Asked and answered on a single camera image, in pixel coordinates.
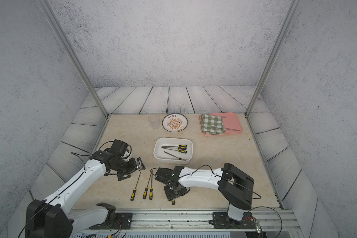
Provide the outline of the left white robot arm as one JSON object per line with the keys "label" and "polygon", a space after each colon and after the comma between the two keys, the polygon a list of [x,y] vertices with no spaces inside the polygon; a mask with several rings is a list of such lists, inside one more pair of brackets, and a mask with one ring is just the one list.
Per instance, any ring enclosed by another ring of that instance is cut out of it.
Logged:
{"label": "left white robot arm", "polygon": [[99,203],[77,215],[71,215],[70,211],[98,178],[109,176],[112,170],[120,176],[119,180],[124,180],[131,173],[144,169],[141,158],[126,160],[119,153],[96,151],[85,166],[57,191],[28,205],[22,232],[27,238],[70,238],[96,225],[115,224],[116,209],[107,203]]}

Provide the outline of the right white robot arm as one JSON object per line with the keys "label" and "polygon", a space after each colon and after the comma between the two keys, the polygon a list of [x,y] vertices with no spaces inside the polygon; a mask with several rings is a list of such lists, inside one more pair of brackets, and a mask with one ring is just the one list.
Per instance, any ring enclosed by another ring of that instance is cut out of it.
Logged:
{"label": "right white robot arm", "polygon": [[192,187],[202,187],[217,190],[227,199],[227,214],[233,221],[241,222],[245,213],[252,209],[254,179],[230,163],[218,169],[209,165],[198,169],[184,166],[158,168],[153,177],[165,185],[168,201],[186,195]]}

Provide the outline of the white rectangular storage box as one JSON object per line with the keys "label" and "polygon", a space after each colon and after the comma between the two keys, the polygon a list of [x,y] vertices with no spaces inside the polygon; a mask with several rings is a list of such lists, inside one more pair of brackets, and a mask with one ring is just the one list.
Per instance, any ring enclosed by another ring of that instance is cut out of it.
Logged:
{"label": "white rectangular storage box", "polygon": [[188,139],[162,137],[156,141],[153,155],[160,162],[186,165],[193,157],[193,143]]}

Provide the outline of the round orange patterned plate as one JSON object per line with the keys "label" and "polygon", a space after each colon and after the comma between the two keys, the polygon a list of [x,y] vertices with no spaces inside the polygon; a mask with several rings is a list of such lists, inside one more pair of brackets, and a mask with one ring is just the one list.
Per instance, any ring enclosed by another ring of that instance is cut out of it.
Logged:
{"label": "round orange patterned plate", "polygon": [[179,113],[168,114],[162,120],[162,126],[168,132],[181,132],[187,125],[187,118]]}

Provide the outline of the clear plastic cup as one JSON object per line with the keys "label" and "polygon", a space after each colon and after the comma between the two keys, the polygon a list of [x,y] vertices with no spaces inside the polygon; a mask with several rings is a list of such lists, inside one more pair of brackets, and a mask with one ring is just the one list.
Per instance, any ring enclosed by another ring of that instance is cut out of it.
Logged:
{"label": "clear plastic cup", "polygon": [[158,115],[150,115],[148,121],[152,129],[157,130],[159,128],[160,118]]}

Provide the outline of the green checkered cloth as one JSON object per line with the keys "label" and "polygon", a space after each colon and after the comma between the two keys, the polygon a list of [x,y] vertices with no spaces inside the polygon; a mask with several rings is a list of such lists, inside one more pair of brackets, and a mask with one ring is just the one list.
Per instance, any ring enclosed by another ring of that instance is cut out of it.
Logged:
{"label": "green checkered cloth", "polygon": [[226,132],[222,117],[220,116],[202,114],[200,124],[204,134],[217,135]]}

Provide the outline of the pink plastic tray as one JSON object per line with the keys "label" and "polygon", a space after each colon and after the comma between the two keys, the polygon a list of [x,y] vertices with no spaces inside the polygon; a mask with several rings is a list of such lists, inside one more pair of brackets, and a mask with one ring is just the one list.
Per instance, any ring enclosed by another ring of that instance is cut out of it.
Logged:
{"label": "pink plastic tray", "polygon": [[[242,133],[243,128],[242,128],[242,126],[239,122],[239,119],[235,113],[215,113],[215,114],[209,114],[209,115],[222,117],[222,121],[224,123],[226,132],[223,134],[220,134],[220,135],[230,135],[230,134]],[[215,135],[204,134],[203,132],[202,132],[202,134],[204,136],[215,136]]]}

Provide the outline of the aluminium front rail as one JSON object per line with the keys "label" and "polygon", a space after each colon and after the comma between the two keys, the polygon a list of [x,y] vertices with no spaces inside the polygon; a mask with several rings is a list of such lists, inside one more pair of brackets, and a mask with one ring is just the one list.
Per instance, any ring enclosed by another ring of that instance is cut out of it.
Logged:
{"label": "aluminium front rail", "polygon": [[[258,230],[261,229],[262,236],[267,237],[271,233],[272,237],[284,237],[286,235],[291,238],[302,238],[303,234],[300,230],[298,221],[295,215],[290,210],[270,210],[268,208],[254,209],[250,213],[256,219],[256,229],[214,229],[213,225],[209,224],[212,220],[213,212],[227,212],[224,209],[218,210],[119,210],[111,211],[111,213],[132,213],[131,228],[127,230],[131,232],[142,231],[244,231],[252,233],[254,237],[258,237]],[[95,221],[93,225],[81,228],[77,222],[78,218],[83,214],[82,211],[74,210],[68,214],[68,218],[73,220],[73,230],[65,235],[66,238],[72,238],[74,235],[83,231],[104,231],[104,230],[89,230],[94,225],[101,224]]]}

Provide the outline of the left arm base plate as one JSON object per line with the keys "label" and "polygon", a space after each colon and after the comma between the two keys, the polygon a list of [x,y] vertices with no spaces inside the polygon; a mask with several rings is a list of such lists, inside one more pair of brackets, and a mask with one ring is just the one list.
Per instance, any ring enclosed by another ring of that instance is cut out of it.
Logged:
{"label": "left arm base plate", "polygon": [[132,223],[132,213],[111,213],[102,224],[94,225],[89,230],[129,230]]}

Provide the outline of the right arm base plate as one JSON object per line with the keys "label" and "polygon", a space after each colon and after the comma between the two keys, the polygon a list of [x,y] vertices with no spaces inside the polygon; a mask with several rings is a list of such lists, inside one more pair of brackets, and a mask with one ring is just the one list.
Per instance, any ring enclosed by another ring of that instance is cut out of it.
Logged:
{"label": "right arm base plate", "polygon": [[227,212],[213,212],[209,221],[214,229],[256,229],[256,219],[250,212],[245,212],[240,221],[230,218]]}

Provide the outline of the right aluminium frame post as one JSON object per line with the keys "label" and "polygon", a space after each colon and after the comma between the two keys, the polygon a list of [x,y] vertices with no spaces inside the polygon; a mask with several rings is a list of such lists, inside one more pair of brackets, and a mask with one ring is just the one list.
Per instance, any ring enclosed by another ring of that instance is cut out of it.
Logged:
{"label": "right aluminium frame post", "polygon": [[259,98],[259,95],[260,93],[262,92],[262,89],[268,79],[268,76],[269,76],[269,73],[275,63],[275,60],[280,52],[280,49],[281,49],[281,46],[283,45],[285,39],[286,39],[286,36],[289,32],[289,29],[291,27],[291,24],[296,16],[296,13],[298,11],[298,8],[299,8],[299,4],[300,4],[300,0],[293,0],[290,4],[290,8],[287,12],[287,15],[284,19],[284,22],[282,24],[282,27],[278,33],[278,36],[276,38],[276,41],[275,41],[275,44],[272,48],[272,51],[269,55],[269,58],[267,60],[267,63],[263,69],[263,72],[258,80],[258,83],[256,85],[256,88],[255,88],[255,91],[252,95],[252,99],[249,103],[249,106],[248,106],[248,109],[247,109],[247,112],[245,113],[245,116],[246,118],[249,118],[250,117],[250,114],[252,113],[253,111],[253,108]]}

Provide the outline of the aluminium frame post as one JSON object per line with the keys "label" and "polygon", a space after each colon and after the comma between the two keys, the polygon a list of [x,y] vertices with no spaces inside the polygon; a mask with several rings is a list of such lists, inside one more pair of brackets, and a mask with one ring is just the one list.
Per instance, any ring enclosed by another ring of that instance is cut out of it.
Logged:
{"label": "aluminium frame post", "polygon": [[269,76],[269,73],[275,63],[275,60],[280,52],[280,49],[281,49],[281,46],[283,45],[285,39],[286,39],[286,36],[289,32],[289,29],[291,27],[291,24],[296,16],[296,13],[298,11],[298,8],[299,8],[299,4],[300,4],[300,0],[293,0],[290,4],[290,8],[287,12],[287,15],[284,19],[284,22],[282,24],[282,27],[278,33],[278,36],[276,38],[276,41],[275,41],[275,44],[272,48],[272,51],[269,55],[269,58],[267,60],[267,63],[263,69],[263,72],[258,80],[258,83],[256,85],[256,88],[255,88],[255,91],[252,95],[252,99],[249,103],[249,106],[248,106],[248,109],[247,109],[247,112],[245,113],[245,116],[246,118],[249,118],[250,117],[250,114],[252,113],[253,111],[253,108],[259,98],[259,95],[260,93],[262,92],[262,89],[268,79],[268,76]]}
{"label": "aluminium frame post", "polygon": [[86,71],[84,70],[80,60],[78,59],[70,41],[68,40],[66,34],[64,33],[62,27],[59,24],[58,19],[56,18],[50,4],[47,0],[37,0],[36,1],[38,6],[40,7],[41,11],[43,12],[45,18],[47,19],[49,25],[51,26],[52,30],[54,31],[55,35],[57,36],[59,42],[62,44],[68,58],[70,59],[71,63],[73,64],[74,68],[78,72],[81,80],[83,81],[84,85],[86,86],[88,92],[92,96],[94,102],[99,107],[101,113],[107,119],[109,117],[108,111],[105,109],[102,100],[98,96],[96,90],[92,82],[90,81]]}

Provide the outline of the left aluminium frame post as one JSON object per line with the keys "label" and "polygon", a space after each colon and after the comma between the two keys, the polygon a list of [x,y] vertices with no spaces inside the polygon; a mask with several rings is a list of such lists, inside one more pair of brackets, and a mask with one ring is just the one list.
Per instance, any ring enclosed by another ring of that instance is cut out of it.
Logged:
{"label": "left aluminium frame post", "polygon": [[37,0],[36,1],[38,6],[40,7],[41,11],[43,12],[45,18],[47,19],[49,25],[51,26],[52,30],[54,31],[55,35],[57,36],[59,42],[62,44],[68,58],[70,59],[71,63],[73,64],[74,68],[78,72],[81,80],[83,81],[84,85],[86,86],[88,92],[92,96],[94,102],[99,107],[101,113],[107,119],[109,117],[108,111],[105,109],[102,100],[98,96],[96,90],[92,82],[90,81],[86,71],[84,70],[80,60],[78,59],[70,41],[68,40],[66,34],[64,33],[62,27],[59,24],[58,19],[56,18],[50,4],[47,0]]}

